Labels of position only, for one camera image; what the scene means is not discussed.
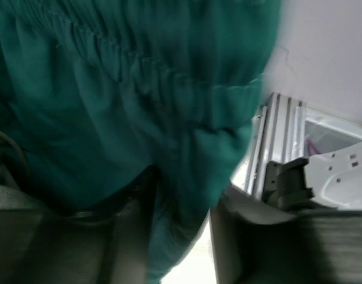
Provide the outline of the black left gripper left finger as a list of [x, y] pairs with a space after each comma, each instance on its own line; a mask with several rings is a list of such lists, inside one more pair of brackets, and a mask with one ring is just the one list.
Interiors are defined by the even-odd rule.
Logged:
[[94, 212], [64, 217], [0, 167], [0, 283], [144, 283], [157, 171]]

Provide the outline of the teal shorts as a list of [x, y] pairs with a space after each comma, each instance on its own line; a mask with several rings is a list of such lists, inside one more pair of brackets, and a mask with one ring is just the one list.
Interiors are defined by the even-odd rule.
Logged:
[[281, 1], [0, 1], [0, 131], [21, 189], [112, 208], [160, 174], [147, 283], [198, 235], [251, 139]]

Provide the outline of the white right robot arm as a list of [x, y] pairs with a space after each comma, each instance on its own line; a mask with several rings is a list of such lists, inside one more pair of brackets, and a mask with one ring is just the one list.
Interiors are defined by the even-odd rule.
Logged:
[[362, 142], [284, 164], [270, 161], [263, 202], [282, 211], [362, 210]]

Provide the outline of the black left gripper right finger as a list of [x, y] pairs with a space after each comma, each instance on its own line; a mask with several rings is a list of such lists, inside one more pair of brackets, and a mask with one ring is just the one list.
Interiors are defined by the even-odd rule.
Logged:
[[268, 224], [259, 209], [224, 199], [211, 231], [218, 283], [362, 283], [362, 211]]

